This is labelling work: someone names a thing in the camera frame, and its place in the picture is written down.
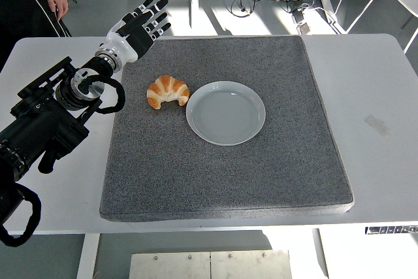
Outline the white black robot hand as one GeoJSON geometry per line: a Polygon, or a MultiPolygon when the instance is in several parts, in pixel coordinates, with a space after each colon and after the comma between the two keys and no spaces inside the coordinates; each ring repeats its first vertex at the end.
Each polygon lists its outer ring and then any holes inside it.
{"type": "Polygon", "coordinates": [[[164,32],[170,28],[164,8],[169,0],[145,0],[115,24],[96,51],[119,69],[140,59],[164,32]]]}

